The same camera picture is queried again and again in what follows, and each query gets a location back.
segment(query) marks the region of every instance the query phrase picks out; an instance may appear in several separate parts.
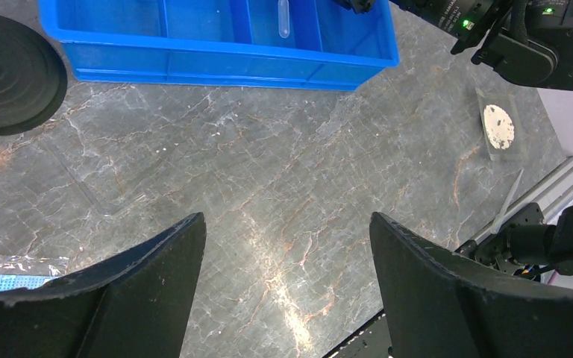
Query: bin divider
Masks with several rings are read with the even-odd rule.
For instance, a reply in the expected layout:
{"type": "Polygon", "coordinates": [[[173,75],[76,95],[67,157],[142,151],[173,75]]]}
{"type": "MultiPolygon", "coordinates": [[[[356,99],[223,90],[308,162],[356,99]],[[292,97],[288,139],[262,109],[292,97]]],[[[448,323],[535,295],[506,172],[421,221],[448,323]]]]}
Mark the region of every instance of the bin divider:
{"type": "Polygon", "coordinates": [[[314,0],[290,0],[289,3],[293,23],[291,36],[295,33],[297,47],[303,50],[323,51],[317,3],[314,0]]]}
{"type": "Polygon", "coordinates": [[[168,37],[168,8],[166,7],[166,0],[158,0],[158,3],[161,37],[168,37]]]}
{"type": "Polygon", "coordinates": [[[231,9],[231,23],[234,27],[234,41],[237,43],[253,43],[249,1],[230,0],[229,6],[231,9]]]}

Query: marble countertop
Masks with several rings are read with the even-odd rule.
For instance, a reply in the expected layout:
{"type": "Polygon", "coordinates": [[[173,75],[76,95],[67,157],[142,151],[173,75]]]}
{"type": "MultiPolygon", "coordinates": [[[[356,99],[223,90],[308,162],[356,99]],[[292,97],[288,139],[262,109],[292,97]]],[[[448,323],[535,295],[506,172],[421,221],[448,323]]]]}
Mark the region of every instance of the marble countertop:
{"type": "MultiPolygon", "coordinates": [[[[40,30],[35,6],[0,0],[0,14],[40,30]]],[[[76,271],[201,211],[181,356],[320,357],[382,307],[373,211],[453,249],[520,168],[519,195],[564,159],[536,90],[394,20],[401,65],[355,93],[71,79],[50,122],[0,137],[0,255],[76,271]],[[476,87],[516,97],[526,160],[490,161],[476,87]]]]}

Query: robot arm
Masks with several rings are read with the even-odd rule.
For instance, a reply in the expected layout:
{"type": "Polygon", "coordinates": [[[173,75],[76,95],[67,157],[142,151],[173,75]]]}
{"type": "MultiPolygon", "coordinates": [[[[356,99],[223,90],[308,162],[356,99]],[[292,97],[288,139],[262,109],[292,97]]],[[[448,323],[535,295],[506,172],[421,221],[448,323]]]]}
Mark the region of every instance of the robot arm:
{"type": "MultiPolygon", "coordinates": [[[[375,0],[335,0],[355,13],[375,0]]],[[[451,54],[480,48],[484,63],[512,84],[573,90],[573,0],[390,0],[457,38],[451,54]]]]}

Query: clear plastic sheet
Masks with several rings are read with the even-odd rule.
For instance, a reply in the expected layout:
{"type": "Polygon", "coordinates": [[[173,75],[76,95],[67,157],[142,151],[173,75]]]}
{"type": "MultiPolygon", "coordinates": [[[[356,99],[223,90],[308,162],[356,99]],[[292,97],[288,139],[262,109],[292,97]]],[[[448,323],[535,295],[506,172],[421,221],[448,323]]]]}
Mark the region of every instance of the clear plastic sheet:
{"type": "Polygon", "coordinates": [[[476,92],[491,160],[498,162],[526,159],[525,133],[515,98],[512,95],[484,93],[480,89],[476,89],[476,92]]]}
{"type": "Polygon", "coordinates": [[[67,273],[69,259],[37,258],[28,256],[1,256],[0,274],[60,277],[67,273]]]}

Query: clear plastic box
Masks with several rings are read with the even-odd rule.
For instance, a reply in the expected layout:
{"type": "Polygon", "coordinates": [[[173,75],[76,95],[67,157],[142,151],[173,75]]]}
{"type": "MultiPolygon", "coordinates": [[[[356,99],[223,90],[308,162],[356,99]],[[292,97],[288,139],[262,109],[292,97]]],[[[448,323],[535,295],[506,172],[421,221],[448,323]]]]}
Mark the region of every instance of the clear plastic box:
{"type": "Polygon", "coordinates": [[[512,95],[484,93],[476,89],[480,119],[491,160],[527,158],[525,133],[512,95]]]}

